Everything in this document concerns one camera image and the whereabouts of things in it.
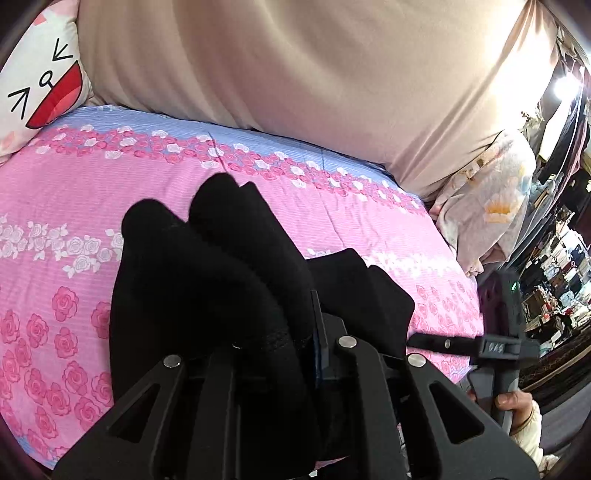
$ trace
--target cartoon mouth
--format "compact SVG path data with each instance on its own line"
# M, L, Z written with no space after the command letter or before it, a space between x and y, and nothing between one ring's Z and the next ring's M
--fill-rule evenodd
M82 72L78 61L53 86L27 122L27 128L37 130L66 113L78 100L82 91Z

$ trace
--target cartoon face pillow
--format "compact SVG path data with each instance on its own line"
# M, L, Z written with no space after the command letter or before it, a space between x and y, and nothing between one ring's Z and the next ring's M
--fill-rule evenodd
M0 72L0 163L89 96L78 49L78 2L60 0L40 13Z

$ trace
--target silver rivet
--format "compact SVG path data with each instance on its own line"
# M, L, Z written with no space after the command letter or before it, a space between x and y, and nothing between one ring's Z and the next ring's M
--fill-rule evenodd
M427 359L425 359L420 353L411 353L408 356L408 363L413 367L424 367L427 363Z
M178 367L181 364L181 358L178 355L169 355L164 359L164 366L168 368Z
M339 338L339 345L343 348L353 348L357 345L357 340L349 335L344 335Z

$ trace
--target light bulb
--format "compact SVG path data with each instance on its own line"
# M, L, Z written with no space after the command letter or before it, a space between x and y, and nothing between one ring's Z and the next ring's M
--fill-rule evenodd
M581 83L570 72L556 80L554 94L563 102L570 102L579 92Z

